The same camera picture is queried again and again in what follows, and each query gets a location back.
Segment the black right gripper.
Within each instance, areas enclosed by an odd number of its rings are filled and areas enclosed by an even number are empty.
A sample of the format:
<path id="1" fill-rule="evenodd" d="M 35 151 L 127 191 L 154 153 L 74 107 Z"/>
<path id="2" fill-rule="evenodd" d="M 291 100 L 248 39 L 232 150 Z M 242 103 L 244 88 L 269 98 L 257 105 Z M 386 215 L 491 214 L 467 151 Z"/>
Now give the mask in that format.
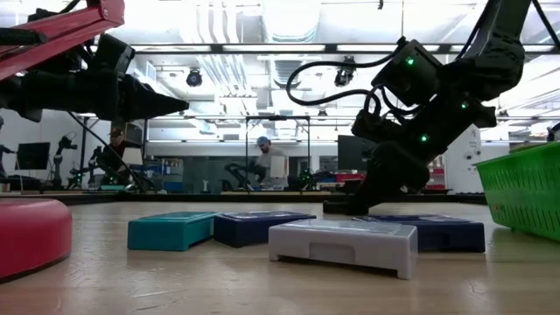
<path id="1" fill-rule="evenodd" d="M 403 186 L 421 190 L 430 176 L 428 168 L 405 149 L 444 151 L 471 125 L 496 126 L 495 108 L 483 106 L 466 92 L 444 87 L 426 103 L 405 110 L 389 101 L 384 86 L 374 86 L 352 133 L 379 145 L 372 151 L 366 177 L 350 205 L 379 205 L 398 195 Z"/>

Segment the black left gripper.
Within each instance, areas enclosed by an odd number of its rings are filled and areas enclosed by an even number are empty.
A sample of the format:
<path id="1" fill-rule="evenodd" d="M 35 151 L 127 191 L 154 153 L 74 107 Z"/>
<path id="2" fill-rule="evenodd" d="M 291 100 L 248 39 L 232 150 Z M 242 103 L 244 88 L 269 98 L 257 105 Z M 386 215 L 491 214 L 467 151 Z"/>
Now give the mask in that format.
<path id="1" fill-rule="evenodd" d="M 0 109 L 39 122 L 44 109 L 92 113 L 105 120 L 144 120 L 189 109 L 189 103 L 108 70 L 49 73 L 32 70 L 0 81 Z"/>

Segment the navy blue rectangular box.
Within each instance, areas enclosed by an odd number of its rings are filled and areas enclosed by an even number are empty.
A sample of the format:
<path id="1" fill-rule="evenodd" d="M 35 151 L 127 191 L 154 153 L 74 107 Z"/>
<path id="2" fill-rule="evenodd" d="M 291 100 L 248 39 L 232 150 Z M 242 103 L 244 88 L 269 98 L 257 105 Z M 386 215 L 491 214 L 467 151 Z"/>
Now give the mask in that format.
<path id="1" fill-rule="evenodd" d="M 484 224 L 477 221 L 442 214 L 367 214 L 353 220 L 415 226 L 419 252 L 486 251 Z"/>
<path id="2" fill-rule="evenodd" d="M 291 211 L 222 213 L 213 220 L 213 238 L 233 248 L 267 243 L 269 228 L 315 215 Z"/>

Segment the white rectangular box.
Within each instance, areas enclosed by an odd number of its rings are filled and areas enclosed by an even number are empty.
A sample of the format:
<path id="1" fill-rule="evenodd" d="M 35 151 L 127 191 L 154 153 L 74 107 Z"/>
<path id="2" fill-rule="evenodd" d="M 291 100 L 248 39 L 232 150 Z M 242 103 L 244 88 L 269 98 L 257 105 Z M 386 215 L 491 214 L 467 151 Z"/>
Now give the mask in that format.
<path id="1" fill-rule="evenodd" d="M 393 270 L 410 279 L 417 265 L 417 228 L 355 220 L 297 220 L 269 228 L 269 259 L 303 258 Z"/>

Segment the teal rectangular box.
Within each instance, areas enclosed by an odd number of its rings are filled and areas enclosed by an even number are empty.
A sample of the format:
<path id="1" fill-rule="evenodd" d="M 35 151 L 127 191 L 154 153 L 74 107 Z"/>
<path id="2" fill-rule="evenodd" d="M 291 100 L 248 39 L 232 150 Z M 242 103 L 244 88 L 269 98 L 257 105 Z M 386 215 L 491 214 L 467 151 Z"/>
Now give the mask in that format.
<path id="1" fill-rule="evenodd" d="M 129 250 L 187 251 L 214 236 L 217 212 L 175 212 L 128 222 Z"/>

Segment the large black monitor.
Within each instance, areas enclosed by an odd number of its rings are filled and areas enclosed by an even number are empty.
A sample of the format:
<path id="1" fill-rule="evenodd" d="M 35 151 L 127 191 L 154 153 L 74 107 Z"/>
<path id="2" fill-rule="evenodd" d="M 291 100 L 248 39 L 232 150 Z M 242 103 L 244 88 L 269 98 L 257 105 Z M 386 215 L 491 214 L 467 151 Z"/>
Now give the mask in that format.
<path id="1" fill-rule="evenodd" d="M 341 171 L 365 171 L 368 160 L 377 144 L 357 136 L 342 136 L 337 139 L 338 169 Z"/>

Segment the black ceiling spotlight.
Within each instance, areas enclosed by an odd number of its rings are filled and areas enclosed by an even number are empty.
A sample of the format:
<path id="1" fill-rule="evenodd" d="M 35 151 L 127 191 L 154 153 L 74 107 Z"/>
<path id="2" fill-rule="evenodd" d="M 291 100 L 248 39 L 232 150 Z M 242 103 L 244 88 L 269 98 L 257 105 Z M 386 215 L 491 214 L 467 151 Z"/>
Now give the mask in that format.
<path id="1" fill-rule="evenodd" d="M 202 84 L 202 75 L 199 68 L 191 68 L 186 76 L 185 83 L 192 88 L 199 87 Z"/>
<path id="2" fill-rule="evenodd" d="M 347 86 L 354 78 L 354 72 L 356 67 L 354 66 L 355 60 L 353 56 L 345 56 L 343 59 L 344 66 L 339 66 L 337 68 L 337 74 L 334 79 L 334 85 L 337 88 L 343 88 Z"/>

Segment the person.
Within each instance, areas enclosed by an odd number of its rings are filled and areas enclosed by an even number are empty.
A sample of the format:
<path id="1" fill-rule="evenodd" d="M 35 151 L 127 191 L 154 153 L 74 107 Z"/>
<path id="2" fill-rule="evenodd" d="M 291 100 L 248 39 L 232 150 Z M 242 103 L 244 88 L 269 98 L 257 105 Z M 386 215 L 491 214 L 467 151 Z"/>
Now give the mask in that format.
<path id="1" fill-rule="evenodd" d="M 259 180 L 262 189 L 280 189 L 284 190 L 288 184 L 289 159 L 288 156 L 277 147 L 273 146 L 266 136 L 259 136 L 256 144 L 261 151 L 261 155 L 257 158 L 256 164 L 264 170 L 264 177 Z M 282 161 L 282 175 L 274 177 L 270 175 L 273 159 Z"/>
<path id="2" fill-rule="evenodd" d="M 123 133 L 123 129 L 113 127 L 109 133 L 109 145 L 103 150 L 103 164 L 105 165 L 106 173 L 110 177 L 116 176 L 119 185 L 127 185 L 129 183 L 130 173 L 121 163 L 121 158 L 127 147 L 130 147 Z"/>

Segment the white pillar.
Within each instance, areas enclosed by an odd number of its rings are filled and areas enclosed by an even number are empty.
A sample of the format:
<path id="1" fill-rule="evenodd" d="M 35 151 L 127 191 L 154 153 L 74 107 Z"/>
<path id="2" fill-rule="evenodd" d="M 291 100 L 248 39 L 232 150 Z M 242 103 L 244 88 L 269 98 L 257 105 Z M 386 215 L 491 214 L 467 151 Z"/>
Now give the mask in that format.
<path id="1" fill-rule="evenodd" d="M 481 161 L 480 131 L 476 126 L 468 127 L 449 145 L 444 159 L 446 185 L 452 193 L 483 191 L 475 166 Z"/>

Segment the black computer monitor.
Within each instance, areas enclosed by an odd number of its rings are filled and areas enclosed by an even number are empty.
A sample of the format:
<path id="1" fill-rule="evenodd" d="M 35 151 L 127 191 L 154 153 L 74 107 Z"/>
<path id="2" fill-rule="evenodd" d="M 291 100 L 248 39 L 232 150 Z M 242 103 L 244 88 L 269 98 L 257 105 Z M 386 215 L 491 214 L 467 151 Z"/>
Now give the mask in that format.
<path id="1" fill-rule="evenodd" d="M 49 163 L 50 143 L 20 143 L 17 147 L 17 170 L 45 170 Z"/>

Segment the green plastic basket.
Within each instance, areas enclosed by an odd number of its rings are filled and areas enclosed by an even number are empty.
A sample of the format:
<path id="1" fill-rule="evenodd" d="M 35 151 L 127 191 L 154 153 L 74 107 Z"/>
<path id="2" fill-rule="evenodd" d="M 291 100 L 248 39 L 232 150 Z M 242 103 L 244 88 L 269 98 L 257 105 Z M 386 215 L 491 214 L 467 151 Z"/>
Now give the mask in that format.
<path id="1" fill-rule="evenodd" d="M 476 164 L 495 223 L 560 242 L 560 142 Z"/>

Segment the red desk lamp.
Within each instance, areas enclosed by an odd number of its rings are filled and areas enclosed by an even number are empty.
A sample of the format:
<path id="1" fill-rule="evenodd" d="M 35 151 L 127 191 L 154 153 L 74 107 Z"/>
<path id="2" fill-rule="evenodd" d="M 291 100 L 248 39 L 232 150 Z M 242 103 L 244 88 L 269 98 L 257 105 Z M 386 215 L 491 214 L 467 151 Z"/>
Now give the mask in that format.
<path id="1" fill-rule="evenodd" d="M 84 9 L 0 28 L 0 84 L 123 25 L 124 10 L 124 0 L 87 0 Z M 0 196 L 0 284 L 63 261 L 72 251 L 72 237 L 73 218 L 62 202 Z"/>

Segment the black aluminium table frame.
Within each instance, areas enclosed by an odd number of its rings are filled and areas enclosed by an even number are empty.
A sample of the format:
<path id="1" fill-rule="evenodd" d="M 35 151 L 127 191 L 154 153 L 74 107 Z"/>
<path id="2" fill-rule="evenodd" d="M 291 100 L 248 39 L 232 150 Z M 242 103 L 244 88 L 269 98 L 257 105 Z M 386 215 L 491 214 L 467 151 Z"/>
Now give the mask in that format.
<path id="1" fill-rule="evenodd" d="M 230 193 L 230 194 L 140 194 L 140 193 L 76 193 L 76 194 L 0 194 L 0 200 L 6 199 L 52 199 L 66 205 L 85 205 L 111 202 L 208 202 L 208 203 L 322 203 L 323 201 L 349 201 L 350 196 L 344 194 L 316 193 Z M 485 205 L 483 194 L 428 194 L 403 195 L 390 199 L 391 203 L 465 203 Z"/>

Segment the silver ceiling duct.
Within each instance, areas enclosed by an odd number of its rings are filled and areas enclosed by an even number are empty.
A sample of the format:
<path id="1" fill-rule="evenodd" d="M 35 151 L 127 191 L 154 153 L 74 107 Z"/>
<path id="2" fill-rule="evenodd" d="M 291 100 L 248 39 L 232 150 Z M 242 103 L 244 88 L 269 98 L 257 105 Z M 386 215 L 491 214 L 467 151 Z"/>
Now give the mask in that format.
<path id="1" fill-rule="evenodd" d="M 262 0 L 262 28 L 270 43 L 315 42 L 320 0 Z"/>

